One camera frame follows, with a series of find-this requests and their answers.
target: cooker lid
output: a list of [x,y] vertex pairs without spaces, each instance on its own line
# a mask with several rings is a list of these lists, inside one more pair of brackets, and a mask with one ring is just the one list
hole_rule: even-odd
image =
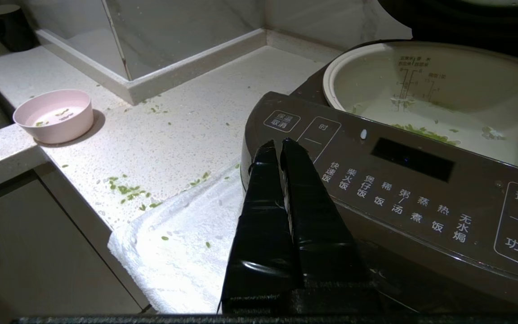
[[413,39],[481,47],[518,57],[518,0],[379,0]]

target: rice cooker control panel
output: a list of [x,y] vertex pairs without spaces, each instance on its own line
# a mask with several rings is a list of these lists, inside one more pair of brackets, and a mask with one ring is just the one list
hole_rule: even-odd
[[267,94],[251,116],[246,137],[298,141],[329,195],[355,211],[349,217],[518,275],[515,166],[281,94]]

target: white towel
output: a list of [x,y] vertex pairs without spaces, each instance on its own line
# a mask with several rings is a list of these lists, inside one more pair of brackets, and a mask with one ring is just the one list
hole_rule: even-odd
[[109,250],[158,312],[216,312],[244,197],[238,166],[111,234]]

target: white inner pot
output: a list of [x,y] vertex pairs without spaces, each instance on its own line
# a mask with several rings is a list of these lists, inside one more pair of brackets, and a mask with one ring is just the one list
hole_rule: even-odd
[[518,58],[459,45],[396,41],[331,62],[329,104],[518,166]]

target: black cup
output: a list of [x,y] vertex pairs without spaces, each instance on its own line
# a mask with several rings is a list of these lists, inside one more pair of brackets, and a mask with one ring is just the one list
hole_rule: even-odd
[[0,6],[0,42],[12,52],[26,51],[37,45],[33,30],[16,4]]

